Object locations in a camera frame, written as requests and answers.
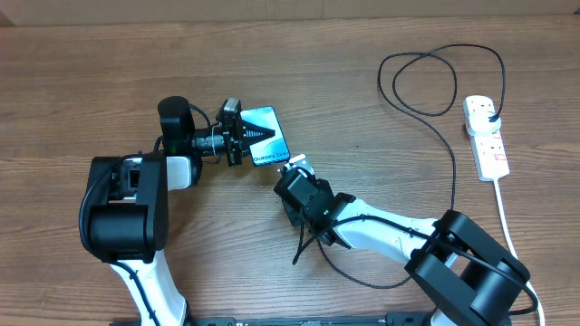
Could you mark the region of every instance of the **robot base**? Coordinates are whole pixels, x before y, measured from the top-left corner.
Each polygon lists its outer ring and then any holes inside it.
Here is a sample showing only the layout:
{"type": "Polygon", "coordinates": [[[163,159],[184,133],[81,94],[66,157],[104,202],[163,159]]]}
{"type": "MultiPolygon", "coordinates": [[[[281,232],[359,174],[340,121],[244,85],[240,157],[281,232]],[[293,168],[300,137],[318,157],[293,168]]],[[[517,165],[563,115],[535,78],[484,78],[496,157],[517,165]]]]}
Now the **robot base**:
{"type": "MultiPolygon", "coordinates": [[[[192,326],[430,326],[432,312],[390,312],[386,316],[371,317],[320,317],[320,318],[269,318],[240,320],[217,317],[196,319],[192,326]]],[[[140,321],[133,323],[112,323],[111,326],[140,326],[140,321]]],[[[506,318],[500,326],[511,326],[506,318]]]]}

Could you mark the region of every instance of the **wall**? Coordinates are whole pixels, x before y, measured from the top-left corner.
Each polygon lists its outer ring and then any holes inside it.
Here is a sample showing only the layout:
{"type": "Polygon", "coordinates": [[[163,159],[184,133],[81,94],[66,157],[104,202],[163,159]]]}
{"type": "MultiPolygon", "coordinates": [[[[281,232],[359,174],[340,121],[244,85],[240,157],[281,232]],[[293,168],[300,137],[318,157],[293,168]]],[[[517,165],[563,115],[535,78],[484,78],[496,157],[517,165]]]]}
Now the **wall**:
{"type": "Polygon", "coordinates": [[[0,0],[0,24],[572,14],[580,0],[0,0]]]}

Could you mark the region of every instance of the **wooden table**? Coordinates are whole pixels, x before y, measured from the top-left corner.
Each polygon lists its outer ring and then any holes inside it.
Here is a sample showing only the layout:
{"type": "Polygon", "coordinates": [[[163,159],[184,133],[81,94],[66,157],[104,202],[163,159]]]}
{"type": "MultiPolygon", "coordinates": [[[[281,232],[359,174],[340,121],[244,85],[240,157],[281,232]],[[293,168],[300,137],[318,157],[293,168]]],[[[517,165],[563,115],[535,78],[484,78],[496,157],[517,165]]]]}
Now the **wooden table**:
{"type": "MultiPolygon", "coordinates": [[[[507,219],[548,324],[576,325],[576,16],[0,29],[0,324],[106,325],[138,316],[119,277],[82,248],[78,209],[92,157],[150,150],[160,134],[156,106],[170,95],[210,117],[230,96],[245,108],[273,105],[291,151],[307,154],[335,192],[406,216],[441,217],[450,201],[449,156],[430,130],[385,103],[376,72],[388,54],[447,43],[485,44],[506,62],[507,219]]],[[[504,244],[493,187],[477,179],[461,108],[471,94],[499,100],[498,63],[476,49],[440,55],[458,71],[458,102],[429,121],[457,156],[456,208],[504,244]]],[[[387,65],[387,86],[406,60],[387,65]]],[[[403,99],[430,111],[447,105],[451,86],[448,68],[434,60],[413,65],[399,83],[403,99]]],[[[166,253],[196,316],[432,308],[413,282],[378,291],[345,280],[314,247],[292,266],[298,231],[272,191],[277,179],[276,167],[253,168],[249,160],[206,165],[198,187],[169,196],[166,253]]],[[[367,282],[405,277],[378,254],[335,246],[328,253],[367,282]]],[[[528,304],[521,297],[517,306],[528,304]]]]}

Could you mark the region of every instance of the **power strip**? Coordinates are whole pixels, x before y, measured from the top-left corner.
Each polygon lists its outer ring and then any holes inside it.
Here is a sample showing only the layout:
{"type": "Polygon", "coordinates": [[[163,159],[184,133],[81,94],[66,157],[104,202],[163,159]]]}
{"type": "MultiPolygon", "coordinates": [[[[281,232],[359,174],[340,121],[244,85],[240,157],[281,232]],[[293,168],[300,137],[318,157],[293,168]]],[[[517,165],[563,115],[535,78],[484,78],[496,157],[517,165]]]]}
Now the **power strip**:
{"type": "MultiPolygon", "coordinates": [[[[496,113],[493,101],[481,95],[469,96],[463,101],[463,111],[465,113],[465,126],[468,130],[469,139],[471,140],[473,159],[476,170],[478,171],[478,178],[481,181],[493,182],[496,199],[498,200],[499,218],[504,236],[506,237],[507,247],[509,248],[509,252],[517,258],[516,248],[509,236],[504,204],[501,199],[501,193],[499,192],[499,180],[509,174],[506,149],[504,148],[504,143],[499,133],[501,123],[488,121],[488,116],[496,113]]],[[[530,282],[527,283],[527,287],[537,296],[530,282]]],[[[546,324],[546,317],[544,316],[544,308],[539,301],[539,297],[537,313],[540,326],[544,326],[546,324]]]]}
{"type": "MultiPolygon", "coordinates": [[[[480,117],[487,121],[487,116],[496,113],[493,101],[485,96],[473,95],[463,101],[466,126],[473,117],[480,117]]],[[[508,158],[506,149],[501,138],[501,133],[496,126],[489,124],[488,132],[480,132],[476,136],[469,135],[473,159],[481,181],[493,181],[509,174],[508,158]]]]}

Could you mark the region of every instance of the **smartphone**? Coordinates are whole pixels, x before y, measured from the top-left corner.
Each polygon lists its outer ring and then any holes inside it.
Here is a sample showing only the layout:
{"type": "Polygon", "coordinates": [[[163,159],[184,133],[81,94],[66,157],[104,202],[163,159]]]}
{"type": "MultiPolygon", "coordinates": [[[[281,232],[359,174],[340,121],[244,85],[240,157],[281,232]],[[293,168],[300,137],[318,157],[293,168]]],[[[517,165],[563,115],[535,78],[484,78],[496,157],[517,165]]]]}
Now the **smartphone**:
{"type": "Polygon", "coordinates": [[[286,162],[290,159],[290,151],[273,107],[242,110],[240,114],[243,121],[274,131],[274,136],[250,145],[255,166],[286,162]]]}

